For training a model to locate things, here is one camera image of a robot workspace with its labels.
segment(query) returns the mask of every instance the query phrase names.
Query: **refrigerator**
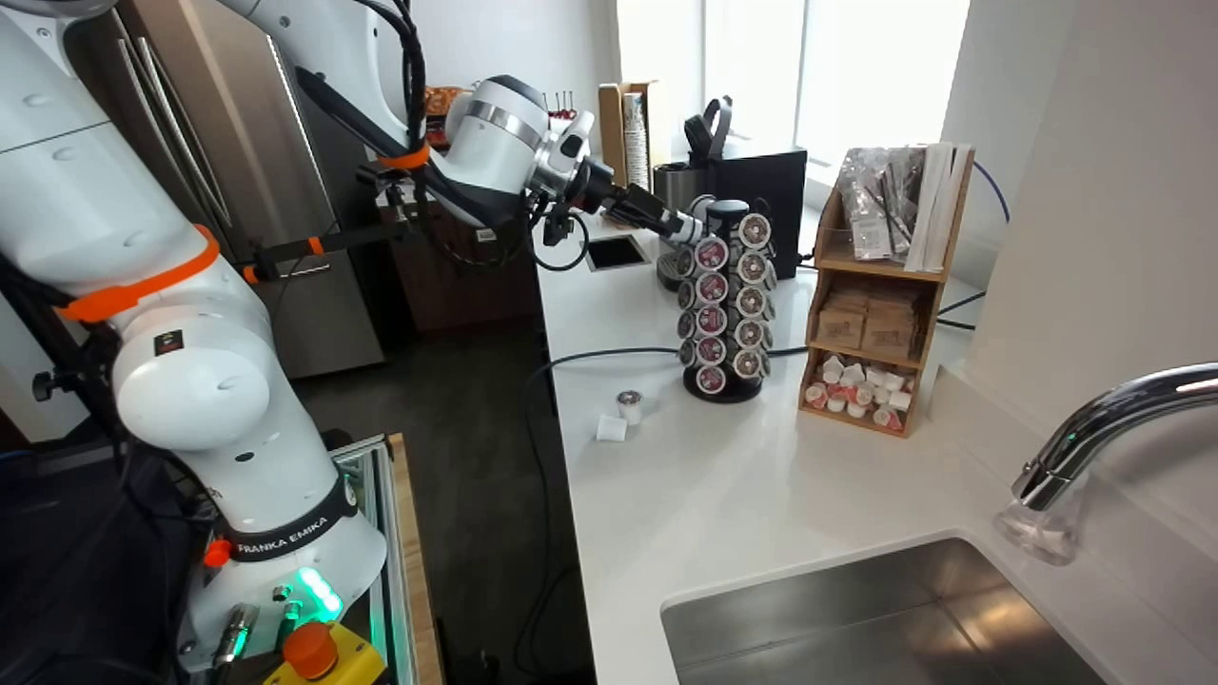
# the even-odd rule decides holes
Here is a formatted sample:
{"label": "refrigerator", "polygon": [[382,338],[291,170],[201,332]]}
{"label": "refrigerator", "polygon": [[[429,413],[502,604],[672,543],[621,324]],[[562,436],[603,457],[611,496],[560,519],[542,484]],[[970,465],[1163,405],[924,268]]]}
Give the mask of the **refrigerator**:
{"label": "refrigerator", "polygon": [[[224,254],[379,226],[373,188],[359,178],[365,148],[297,92],[273,44],[219,0],[121,0],[70,30],[70,59]],[[391,264],[382,254],[292,259],[277,264],[283,283],[254,287],[292,382],[385,362],[379,314],[391,300]]]}

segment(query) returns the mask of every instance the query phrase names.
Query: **chrome faucet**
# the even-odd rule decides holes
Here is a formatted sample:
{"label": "chrome faucet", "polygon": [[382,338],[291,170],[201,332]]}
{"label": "chrome faucet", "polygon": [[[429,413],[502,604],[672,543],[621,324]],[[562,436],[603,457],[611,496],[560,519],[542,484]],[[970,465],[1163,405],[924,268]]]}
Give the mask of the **chrome faucet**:
{"label": "chrome faucet", "polygon": [[1081,550],[1086,479],[1099,451],[1156,417],[1206,405],[1218,405],[1218,362],[1133,377],[1076,406],[1012,484],[1018,504],[996,515],[1007,540],[1046,565],[1070,565]]}
{"label": "chrome faucet", "polygon": [[1133,377],[1076,406],[1012,484],[1018,504],[1046,512],[1088,471],[1099,451],[1156,417],[1218,405],[1218,362]]}

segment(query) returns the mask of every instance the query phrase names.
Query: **stainless steel sink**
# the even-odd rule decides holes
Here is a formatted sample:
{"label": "stainless steel sink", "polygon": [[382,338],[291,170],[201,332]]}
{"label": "stainless steel sink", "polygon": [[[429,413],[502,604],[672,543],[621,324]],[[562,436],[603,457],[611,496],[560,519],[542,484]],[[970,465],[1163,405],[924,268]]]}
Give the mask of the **stainless steel sink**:
{"label": "stainless steel sink", "polygon": [[1104,680],[967,540],[663,609],[682,685]]}

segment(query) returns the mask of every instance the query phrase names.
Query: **wall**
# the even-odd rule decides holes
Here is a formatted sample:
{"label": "wall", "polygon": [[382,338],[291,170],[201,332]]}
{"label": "wall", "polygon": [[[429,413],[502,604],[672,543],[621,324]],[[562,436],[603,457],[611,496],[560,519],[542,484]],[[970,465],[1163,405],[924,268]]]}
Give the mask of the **wall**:
{"label": "wall", "polygon": [[417,0],[425,84],[476,84],[513,72],[545,94],[599,106],[599,84],[617,79],[617,11],[604,0]]}
{"label": "wall", "polygon": [[[1075,19],[1076,0],[970,0],[943,141],[970,141],[1010,203],[1024,189]],[[976,177],[957,278],[985,287],[1007,235],[1000,207]]]}
{"label": "wall", "polygon": [[[1038,436],[1133,375],[1218,359],[1216,35],[1212,0],[1076,0],[967,356]],[[1104,469],[1218,550],[1216,413],[1133,436],[1113,447],[1133,469]]]}

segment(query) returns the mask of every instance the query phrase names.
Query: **kitchen counter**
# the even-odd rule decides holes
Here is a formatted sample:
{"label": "kitchen counter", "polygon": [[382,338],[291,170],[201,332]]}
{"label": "kitchen counter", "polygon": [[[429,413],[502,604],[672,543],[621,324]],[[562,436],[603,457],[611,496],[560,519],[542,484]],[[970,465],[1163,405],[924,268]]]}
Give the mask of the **kitchen counter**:
{"label": "kitchen counter", "polygon": [[[554,362],[678,347],[673,295],[654,283],[659,240],[632,235],[647,254],[640,268],[542,271]],[[566,264],[575,249],[571,235],[542,259]],[[812,271],[776,287],[776,351],[802,347],[812,295]],[[941,332],[932,359],[952,362],[963,343],[958,332]],[[1218,680],[1216,595],[1173,595],[1216,579],[1216,557],[1094,484],[1086,551],[1070,566],[1046,566],[994,529],[1012,465],[1038,437],[963,375],[932,382],[932,405],[909,437],[802,417],[798,377],[802,359],[776,359],[757,401],[719,406],[682,387],[672,356],[554,368],[603,685],[678,680],[665,604],[932,536],[982,550],[1107,680]],[[617,413],[625,387],[645,391],[645,424],[625,442],[599,442],[599,420]]]}

